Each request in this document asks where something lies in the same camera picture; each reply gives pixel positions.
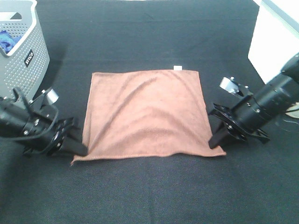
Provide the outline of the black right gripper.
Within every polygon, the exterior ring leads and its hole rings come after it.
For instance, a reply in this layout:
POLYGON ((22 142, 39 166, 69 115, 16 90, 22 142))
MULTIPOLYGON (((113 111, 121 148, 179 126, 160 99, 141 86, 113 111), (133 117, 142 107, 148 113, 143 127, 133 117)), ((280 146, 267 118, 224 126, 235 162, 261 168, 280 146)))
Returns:
POLYGON ((246 141, 248 137, 256 138, 263 144, 270 140, 268 134, 261 130, 269 118, 252 95, 244 97, 232 108, 213 103, 208 114, 212 131, 208 144, 211 149, 235 141, 246 141))

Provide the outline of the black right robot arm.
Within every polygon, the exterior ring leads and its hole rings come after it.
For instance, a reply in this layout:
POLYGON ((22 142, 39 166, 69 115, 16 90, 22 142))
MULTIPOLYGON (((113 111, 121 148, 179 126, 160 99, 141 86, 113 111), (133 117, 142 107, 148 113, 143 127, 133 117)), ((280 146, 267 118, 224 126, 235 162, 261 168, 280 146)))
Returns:
POLYGON ((221 124, 208 141, 209 147, 247 141, 248 137, 266 143, 270 138, 262 126, 279 114, 291 112, 290 107, 299 100, 299 55, 290 58, 279 74, 256 93, 233 77, 224 77, 220 87, 240 101, 232 108, 212 105, 208 115, 220 119, 221 124))

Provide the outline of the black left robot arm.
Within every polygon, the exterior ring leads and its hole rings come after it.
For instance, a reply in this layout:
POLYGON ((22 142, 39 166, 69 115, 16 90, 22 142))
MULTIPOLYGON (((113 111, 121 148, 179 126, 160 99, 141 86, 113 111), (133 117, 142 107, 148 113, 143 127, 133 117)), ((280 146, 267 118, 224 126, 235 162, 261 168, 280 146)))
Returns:
POLYGON ((86 156, 87 147, 78 139, 77 121, 59 119, 54 105, 30 114, 8 100, 0 101, 0 140, 24 146, 24 154, 70 154, 86 156))

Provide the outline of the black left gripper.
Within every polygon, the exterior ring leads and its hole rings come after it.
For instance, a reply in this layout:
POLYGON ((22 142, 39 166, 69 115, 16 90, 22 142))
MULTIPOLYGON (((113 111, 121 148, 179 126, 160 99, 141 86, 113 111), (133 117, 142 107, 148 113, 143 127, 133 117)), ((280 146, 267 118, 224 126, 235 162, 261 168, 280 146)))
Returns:
POLYGON ((87 156, 88 149, 82 142, 81 129, 75 126, 75 119, 59 119, 55 105, 42 106, 30 121, 31 132, 22 141, 23 154, 32 156, 44 154, 72 154, 87 156))

